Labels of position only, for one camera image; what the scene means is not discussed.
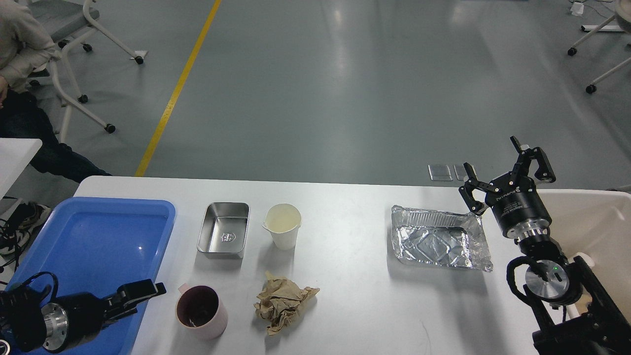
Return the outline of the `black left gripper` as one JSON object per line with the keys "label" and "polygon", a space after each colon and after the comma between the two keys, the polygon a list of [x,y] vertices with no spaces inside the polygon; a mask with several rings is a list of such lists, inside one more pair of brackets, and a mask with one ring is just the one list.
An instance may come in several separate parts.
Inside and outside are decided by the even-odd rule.
{"label": "black left gripper", "polygon": [[92,341],[105,321],[119,321],[137,313],[140,303],[162,296],[164,283],[151,279],[121,285],[114,298],[99,298],[88,292],[57,297],[41,308],[45,324],[43,348],[58,354]]}

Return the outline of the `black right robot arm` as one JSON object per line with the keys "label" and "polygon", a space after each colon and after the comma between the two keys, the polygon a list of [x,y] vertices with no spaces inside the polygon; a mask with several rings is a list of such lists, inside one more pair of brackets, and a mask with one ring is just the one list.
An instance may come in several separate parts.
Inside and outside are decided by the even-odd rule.
{"label": "black right robot arm", "polygon": [[506,281],[514,296],[529,306],[539,326],[532,334],[540,355],[628,355],[630,324],[582,256],[568,260],[551,236],[552,218],[536,181],[556,180],[545,151],[511,142],[518,158],[510,171],[482,182],[466,172],[460,195],[469,211],[491,209],[503,237],[522,255],[509,261]]}

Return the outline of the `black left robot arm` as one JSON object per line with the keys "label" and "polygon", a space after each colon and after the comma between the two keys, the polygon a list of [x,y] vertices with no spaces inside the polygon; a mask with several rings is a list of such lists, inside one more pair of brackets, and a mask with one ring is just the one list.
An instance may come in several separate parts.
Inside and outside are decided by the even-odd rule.
{"label": "black left robot arm", "polygon": [[46,272],[38,272],[21,284],[1,292],[1,337],[4,353],[44,349],[58,354],[93,341],[102,330],[138,312],[140,303],[167,292],[163,283],[150,279],[127,283],[106,297],[89,292],[59,296],[59,279],[43,290],[31,284]]}

